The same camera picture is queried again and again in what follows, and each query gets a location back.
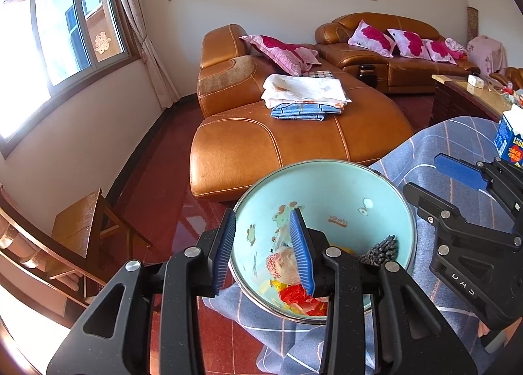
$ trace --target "window frame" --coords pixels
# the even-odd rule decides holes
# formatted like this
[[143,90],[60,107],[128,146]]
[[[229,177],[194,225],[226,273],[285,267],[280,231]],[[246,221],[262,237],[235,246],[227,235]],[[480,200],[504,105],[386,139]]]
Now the window frame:
[[[129,21],[127,20],[121,1],[108,0],[108,4],[110,6],[111,19],[117,32],[117,36],[120,39],[120,45],[123,52],[99,62],[91,43],[83,40],[84,49],[88,59],[90,60],[91,66],[67,77],[56,86],[52,85],[48,71],[45,69],[45,74],[48,80],[46,85],[51,97],[30,117],[28,117],[15,133],[6,138],[0,136],[0,154],[2,154],[4,159],[9,156],[9,154],[33,128],[35,128],[45,117],[51,114],[62,103],[66,102],[69,98],[111,72],[141,58],[137,40],[132,32]],[[86,32],[88,36],[88,28],[82,8],[82,0],[73,0],[73,6],[77,15],[77,27],[83,32]],[[38,26],[36,23],[35,0],[30,0],[30,10],[33,37],[35,38],[37,51],[40,55],[43,66],[46,67],[40,43],[40,36],[38,34]]]

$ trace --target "wooden table top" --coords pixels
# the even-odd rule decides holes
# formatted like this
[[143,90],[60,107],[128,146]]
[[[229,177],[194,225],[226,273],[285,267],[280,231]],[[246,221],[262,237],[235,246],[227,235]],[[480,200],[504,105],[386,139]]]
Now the wooden table top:
[[508,103],[498,92],[494,89],[489,89],[488,84],[485,85],[485,89],[474,87],[467,82],[465,77],[454,77],[454,76],[442,76],[434,74],[432,76],[434,80],[449,86],[454,91],[467,92],[469,95],[477,98],[485,107],[488,107],[493,113],[495,113],[499,119],[503,116],[503,112],[511,109],[512,105]]

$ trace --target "window sill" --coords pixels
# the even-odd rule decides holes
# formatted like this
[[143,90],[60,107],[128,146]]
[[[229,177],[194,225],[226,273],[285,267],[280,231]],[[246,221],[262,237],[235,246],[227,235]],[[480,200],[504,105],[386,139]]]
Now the window sill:
[[131,55],[124,60],[113,63],[103,69],[95,71],[95,73],[79,82],[71,85],[67,90],[52,96],[46,103],[44,103],[25,123],[9,138],[0,136],[0,154],[6,159],[8,155],[16,148],[16,146],[24,139],[24,137],[35,128],[45,117],[58,108],[62,103],[73,97],[78,92],[82,91],[87,86],[100,80],[104,76],[124,67],[125,65],[139,60],[139,55]]

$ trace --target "coffee table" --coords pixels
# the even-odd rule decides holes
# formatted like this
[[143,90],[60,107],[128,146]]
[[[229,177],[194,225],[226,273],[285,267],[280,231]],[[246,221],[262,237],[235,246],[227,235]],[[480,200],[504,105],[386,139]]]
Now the coffee table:
[[498,122],[511,105],[497,92],[471,86],[465,77],[433,75],[436,94],[429,126],[459,116]]

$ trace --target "white folded cloth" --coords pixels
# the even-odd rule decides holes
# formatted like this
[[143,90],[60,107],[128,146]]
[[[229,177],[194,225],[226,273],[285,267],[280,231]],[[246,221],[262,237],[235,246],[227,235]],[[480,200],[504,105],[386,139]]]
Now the white folded cloth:
[[331,78],[291,77],[272,74],[263,83],[261,98],[271,109],[282,103],[321,103],[343,109],[347,99],[339,80]]

